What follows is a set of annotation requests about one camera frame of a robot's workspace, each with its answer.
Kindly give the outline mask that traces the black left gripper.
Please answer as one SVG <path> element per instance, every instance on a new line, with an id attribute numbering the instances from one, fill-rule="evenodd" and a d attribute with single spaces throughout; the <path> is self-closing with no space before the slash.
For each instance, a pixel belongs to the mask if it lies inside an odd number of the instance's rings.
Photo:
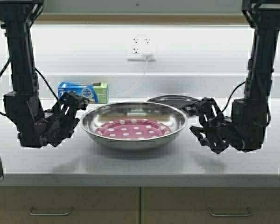
<path id="1" fill-rule="evenodd" d="M 71 138 L 80 119 L 74 118 L 79 110 L 86 110 L 89 99 L 74 92 L 65 92 L 52 107 L 45 111 L 45 131 L 40 136 L 41 146 L 56 147 Z"/>

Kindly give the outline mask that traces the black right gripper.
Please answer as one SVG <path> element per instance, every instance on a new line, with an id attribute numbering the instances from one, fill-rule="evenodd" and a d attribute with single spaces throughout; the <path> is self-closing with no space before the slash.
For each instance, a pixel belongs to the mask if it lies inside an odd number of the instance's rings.
<path id="1" fill-rule="evenodd" d="M 207 118 L 205 130 L 202 127 L 191 126 L 189 130 L 197 137 L 201 146 L 210 147 L 211 151 L 220 154 L 229 147 L 228 131 L 231 118 L 224 116 L 214 98 L 203 98 L 201 100 L 190 101 L 182 107 L 189 116 Z"/>

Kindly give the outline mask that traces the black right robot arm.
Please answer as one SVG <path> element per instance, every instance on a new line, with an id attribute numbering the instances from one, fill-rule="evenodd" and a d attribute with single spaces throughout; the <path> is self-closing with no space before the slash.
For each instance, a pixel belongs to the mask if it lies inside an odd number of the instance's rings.
<path id="1" fill-rule="evenodd" d="M 208 146 L 216 154 L 229 146 L 242 152 L 260 149 L 271 121 L 268 98 L 280 32 L 280 0 L 244 0 L 241 10 L 254 29 L 244 97 L 233 101 L 229 117 L 213 98 L 203 98 L 190 108 L 200 123 L 190 131 L 201 146 Z"/>

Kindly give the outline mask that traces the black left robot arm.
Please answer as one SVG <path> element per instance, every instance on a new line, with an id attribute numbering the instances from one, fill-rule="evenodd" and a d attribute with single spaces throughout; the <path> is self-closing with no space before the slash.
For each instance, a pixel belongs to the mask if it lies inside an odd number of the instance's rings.
<path id="1" fill-rule="evenodd" d="M 39 71 L 35 67 L 30 28 L 43 11 L 42 0 L 0 0 L 1 28 L 5 30 L 13 90 L 3 97 L 5 116 L 18 131 L 23 147 L 57 147 L 70 138 L 79 123 L 78 110 L 89 100 L 74 92 L 64 93 L 51 109 L 39 99 Z"/>

